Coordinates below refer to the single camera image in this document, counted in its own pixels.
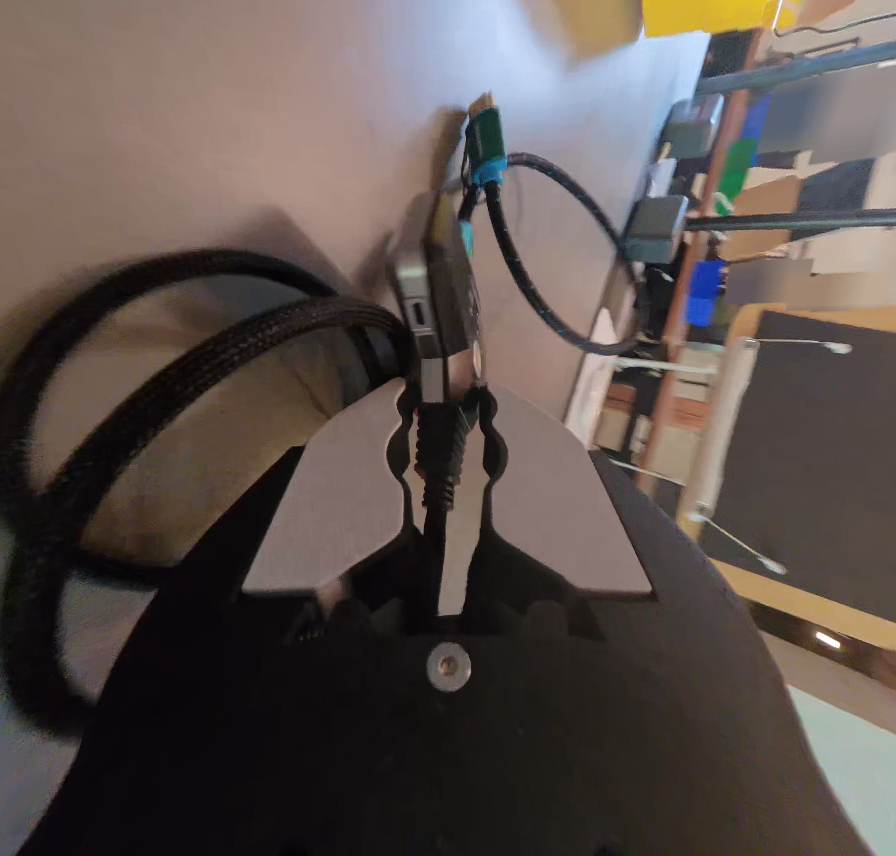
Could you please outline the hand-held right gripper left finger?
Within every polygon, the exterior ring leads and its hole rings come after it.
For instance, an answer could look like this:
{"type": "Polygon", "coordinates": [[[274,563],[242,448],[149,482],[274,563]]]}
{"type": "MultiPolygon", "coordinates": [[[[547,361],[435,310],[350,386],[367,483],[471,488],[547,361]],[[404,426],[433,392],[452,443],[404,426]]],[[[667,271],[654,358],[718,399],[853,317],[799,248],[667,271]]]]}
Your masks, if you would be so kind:
{"type": "Polygon", "coordinates": [[[426,590],[410,491],[417,392],[390,380],[308,441],[252,558],[241,592],[307,598],[329,618],[357,600],[370,611],[426,590]]]}

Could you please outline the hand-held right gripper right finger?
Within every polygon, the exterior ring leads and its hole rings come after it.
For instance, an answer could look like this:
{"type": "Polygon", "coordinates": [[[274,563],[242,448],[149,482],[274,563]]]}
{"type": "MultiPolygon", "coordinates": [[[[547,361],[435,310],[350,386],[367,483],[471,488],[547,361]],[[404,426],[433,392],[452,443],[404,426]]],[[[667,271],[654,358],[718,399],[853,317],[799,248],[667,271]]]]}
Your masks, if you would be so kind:
{"type": "Polygon", "coordinates": [[[508,389],[479,391],[484,436],[479,535],[463,618],[522,618],[553,604],[591,618],[600,601],[656,593],[587,448],[508,389]]]}

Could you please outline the grey adapter hub with cable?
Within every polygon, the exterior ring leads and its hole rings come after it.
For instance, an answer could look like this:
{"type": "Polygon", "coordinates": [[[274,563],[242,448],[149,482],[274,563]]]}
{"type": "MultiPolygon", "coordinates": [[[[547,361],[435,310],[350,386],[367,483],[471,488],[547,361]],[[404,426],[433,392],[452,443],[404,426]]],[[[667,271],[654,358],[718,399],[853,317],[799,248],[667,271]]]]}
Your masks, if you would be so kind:
{"type": "Polygon", "coordinates": [[[82,537],[106,493],[151,442],[208,391],[275,348],[318,331],[346,330],[370,384],[386,381],[370,337],[386,335],[400,371],[420,384],[417,465],[425,482],[423,535],[443,567],[447,514],[461,479],[476,396],[451,368],[474,352],[478,297],[469,263],[474,199],[459,217],[452,199],[421,195],[422,221],[405,217],[389,275],[402,321],[347,295],[289,262],[235,248],[153,257],[100,278],[53,313],[30,337],[2,383],[2,515],[14,538],[2,604],[2,661],[17,710],[59,738],[79,738],[94,711],[70,681],[58,642],[58,614],[69,576],[153,590],[175,566],[104,556],[82,537]],[[30,452],[42,397],[74,347],[103,319],[155,290],[204,278],[247,277],[298,290],[303,298],[268,309],[209,337],[158,371],[106,417],[43,491],[30,480],[30,452]]]}

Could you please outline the blue plastic bin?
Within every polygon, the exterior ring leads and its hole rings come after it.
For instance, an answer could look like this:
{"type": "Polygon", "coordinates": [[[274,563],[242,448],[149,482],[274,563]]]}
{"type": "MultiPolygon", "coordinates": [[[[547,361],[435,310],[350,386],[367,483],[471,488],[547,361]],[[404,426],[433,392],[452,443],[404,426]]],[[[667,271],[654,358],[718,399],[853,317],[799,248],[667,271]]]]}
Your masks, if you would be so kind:
{"type": "Polygon", "coordinates": [[[723,259],[703,260],[693,267],[686,299],[686,323],[689,326],[711,326],[727,269],[728,263],[723,259]]]}

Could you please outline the black board with wooden rim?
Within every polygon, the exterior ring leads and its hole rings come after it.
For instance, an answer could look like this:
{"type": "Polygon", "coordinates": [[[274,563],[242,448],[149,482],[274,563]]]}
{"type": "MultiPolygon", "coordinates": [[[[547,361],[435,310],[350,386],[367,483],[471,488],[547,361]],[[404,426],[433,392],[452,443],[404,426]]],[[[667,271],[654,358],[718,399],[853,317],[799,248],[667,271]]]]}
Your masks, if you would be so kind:
{"type": "Polygon", "coordinates": [[[745,600],[894,652],[894,307],[738,311],[677,520],[745,600]],[[743,337],[853,351],[751,349],[743,337]]]}

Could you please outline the grey cube adapter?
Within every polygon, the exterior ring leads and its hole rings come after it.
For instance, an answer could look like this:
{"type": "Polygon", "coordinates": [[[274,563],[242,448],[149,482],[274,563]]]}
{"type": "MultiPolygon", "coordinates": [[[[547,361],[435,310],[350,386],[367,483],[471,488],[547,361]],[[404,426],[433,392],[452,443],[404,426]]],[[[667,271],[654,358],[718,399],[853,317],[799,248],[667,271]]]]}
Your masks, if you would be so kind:
{"type": "Polygon", "coordinates": [[[705,157],[716,141],[724,106],[720,93],[674,103],[659,139],[661,157],[678,161],[705,157]]]}
{"type": "Polygon", "coordinates": [[[623,236],[623,256],[631,264],[671,265],[685,231],[689,199],[682,194],[644,196],[633,208],[623,236]]]}

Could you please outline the black stand with round disc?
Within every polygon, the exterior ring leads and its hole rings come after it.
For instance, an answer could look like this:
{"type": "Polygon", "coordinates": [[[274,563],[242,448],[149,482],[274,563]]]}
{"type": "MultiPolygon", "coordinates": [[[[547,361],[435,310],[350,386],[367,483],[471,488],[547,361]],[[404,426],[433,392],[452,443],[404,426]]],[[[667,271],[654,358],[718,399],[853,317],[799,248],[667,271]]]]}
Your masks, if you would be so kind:
{"type": "Polygon", "coordinates": [[[895,208],[823,212],[774,212],[700,216],[686,221],[689,232],[788,231],[809,235],[848,229],[893,228],[895,208]]]}

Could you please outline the green plastic bin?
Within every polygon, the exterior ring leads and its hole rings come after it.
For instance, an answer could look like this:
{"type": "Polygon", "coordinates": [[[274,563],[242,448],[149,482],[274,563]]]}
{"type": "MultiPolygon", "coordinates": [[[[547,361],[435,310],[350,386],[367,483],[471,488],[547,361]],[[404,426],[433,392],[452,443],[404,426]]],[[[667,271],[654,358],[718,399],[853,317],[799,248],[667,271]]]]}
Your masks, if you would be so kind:
{"type": "Polygon", "coordinates": [[[758,138],[740,137],[728,148],[721,175],[711,194],[733,202],[743,191],[757,153],[758,138]]]}

